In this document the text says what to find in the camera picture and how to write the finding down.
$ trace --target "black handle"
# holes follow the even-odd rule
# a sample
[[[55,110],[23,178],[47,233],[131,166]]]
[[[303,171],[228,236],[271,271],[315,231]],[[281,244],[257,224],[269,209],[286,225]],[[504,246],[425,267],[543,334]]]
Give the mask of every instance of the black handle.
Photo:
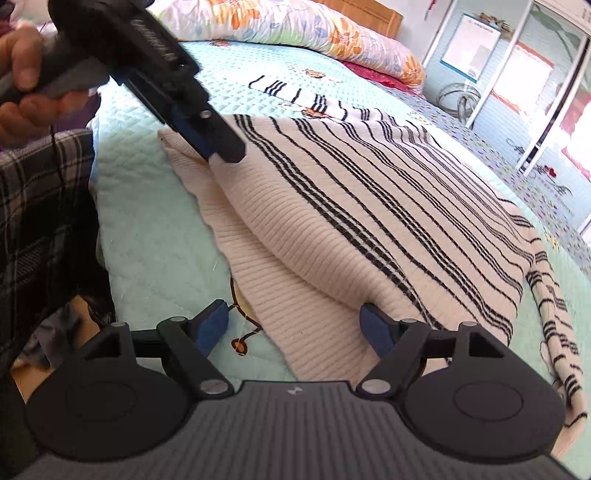
[[[12,72],[0,79],[0,105],[6,102],[18,104],[29,93],[59,98],[67,92],[82,92],[108,81],[109,74],[102,63],[58,35],[46,45],[39,81],[32,91],[17,89]]]

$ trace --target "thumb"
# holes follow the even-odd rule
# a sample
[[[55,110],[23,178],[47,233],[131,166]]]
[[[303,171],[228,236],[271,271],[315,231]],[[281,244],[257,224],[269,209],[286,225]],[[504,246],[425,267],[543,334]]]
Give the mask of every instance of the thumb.
[[[5,64],[12,63],[15,86],[22,91],[31,90],[39,80],[42,53],[43,39],[37,29],[20,28],[2,38],[0,69],[6,71]]]

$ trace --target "coiled wire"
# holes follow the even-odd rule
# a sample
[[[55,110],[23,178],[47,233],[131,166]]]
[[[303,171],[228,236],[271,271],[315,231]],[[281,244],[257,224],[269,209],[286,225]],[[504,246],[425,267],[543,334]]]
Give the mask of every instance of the coiled wire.
[[[455,108],[444,105],[444,100],[451,95],[458,95],[457,105]],[[466,125],[468,119],[474,112],[476,105],[482,98],[482,95],[472,85],[465,83],[451,83],[437,95],[436,104],[445,113],[457,118],[462,125]]]

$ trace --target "pillow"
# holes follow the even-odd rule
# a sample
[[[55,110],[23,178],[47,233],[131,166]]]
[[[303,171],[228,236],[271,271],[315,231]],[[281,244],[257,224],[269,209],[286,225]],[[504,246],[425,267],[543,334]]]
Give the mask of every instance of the pillow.
[[[310,0],[156,0],[149,10],[179,40],[307,47],[423,89],[423,66],[409,49]]]

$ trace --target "quilted texture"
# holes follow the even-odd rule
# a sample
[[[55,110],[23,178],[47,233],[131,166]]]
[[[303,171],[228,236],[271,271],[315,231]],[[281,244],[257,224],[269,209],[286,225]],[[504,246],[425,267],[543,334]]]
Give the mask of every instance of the quilted texture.
[[[227,79],[235,77],[237,71],[246,76],[255,67],[354,106],[380,106],[402,119],[419,120],[410,107],[355,76],[338,61],[312,51],[235,43],[185,45],[202,65],[198,78],[222,114],[301,116],[283,101]],[[306,70],[324,76],[316,78]],[[126,89],[111,83],[102,89],[102,105],[93,128],[98,148],[102,247],[119,319],[134,329],[152,328],[170,316],[193,316],[216,298],[231,304],[228,265],[215,248],[196,201],[174,174],[158,143],[156,131],[162,125]],[[452,150],[459,145],[435,127],[428,129],[445,148]],[[454,153],[517,203],[543,231],[535,214],[473,155],[461,147]],[[567,297],[580,349],[591,352],[591,296],[584,294],[591,285],[564,251],[552,247],[547,251]],[[525,290],[511,348],[551,381],[539,353],[543,338],[537,306],[529,289]],[[281,354],[263,333],[247,340],[247,355],[238,356],[233,351],[231,340],[255,329],[236,310],[231,312],[228,333],[210,356],[213,362],[236,382],[244,378],[293,379]],[[589,445],[591,432],[587,431],[563,459],[584,478],[591,475],[591,458],[584,454]]]

